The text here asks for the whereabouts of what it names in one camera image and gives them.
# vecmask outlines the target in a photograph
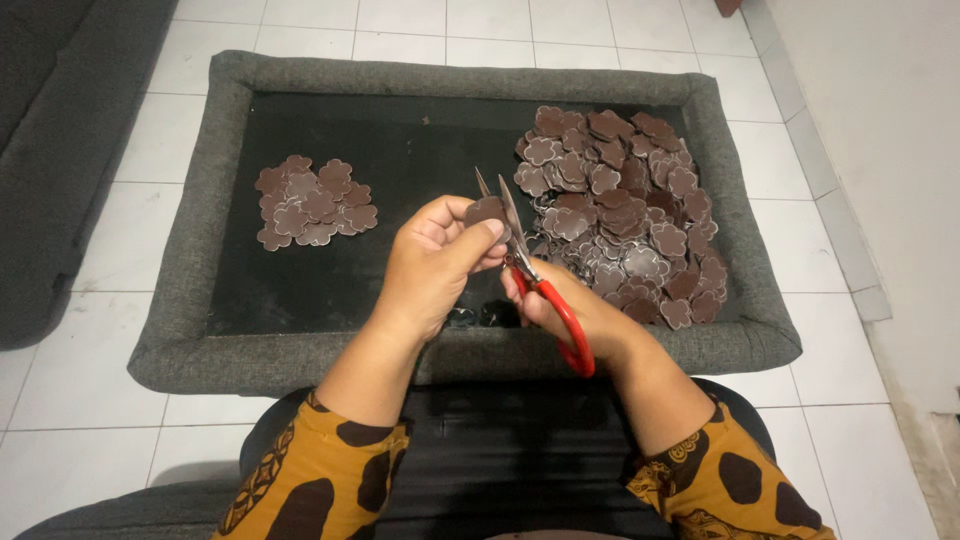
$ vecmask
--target person's right hand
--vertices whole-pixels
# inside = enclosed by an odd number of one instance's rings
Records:
[[[627,349],[631,344],[638,340],[653,339],[641,325],[593,294],[593,291],[565,268],[537,258],[533,258],[530,263],[540,277],[551,282],[560,296],[570,305],[587,335],[593,355],[608,369],[616,367],[616,364],[629,357]],[[520,298],[520,292],[510,268],[503,269],[500,281],[507,292],[507,297],[516,305],[524,326],[528,321],[534,323],[576,350],[564,321],[545,298],[534,291]]]

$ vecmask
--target scissor blade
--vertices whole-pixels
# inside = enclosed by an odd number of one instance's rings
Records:
[[[487,187],[487,183],[483,181],[483,176],[480,175],[480,169],[474,165],[473,171],[477,173],[477,183],[480,184],[480,194],[484,197],[490,197],[490,188]]]
[[[507,183],[503,181],[503,175],[497,175],[497,178],[500,180],[500,198],[503,199],[505,207],[504,213],[507,215],[507,223],[510,224],[510,229],[514,234],[516,246],[518,249],[523,250],[524,255],[529,256],[530,253],[527,251],[527,237],[523,235],[523,228],[520,227],[520,216],[516,213],[514,197],[510,194]]]

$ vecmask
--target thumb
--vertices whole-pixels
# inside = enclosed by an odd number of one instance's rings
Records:
[[[501,234],[503,223],[498,219],[471,225],[444,248],[444,258],[455,270],[466,274],[493,247]]]

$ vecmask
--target mustard yellow sleeve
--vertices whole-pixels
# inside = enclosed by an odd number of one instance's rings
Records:
[[[327,410],[310,392],[218,524],[213,538],[368,537],[409,437]]]
[[[638,466],[627,489],[681,538],[836,538],[724,404],[699,431]]]

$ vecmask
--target gray sofa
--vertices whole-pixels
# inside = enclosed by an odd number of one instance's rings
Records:
[[[56,326],[177,0],[0,0],[0,350]]]

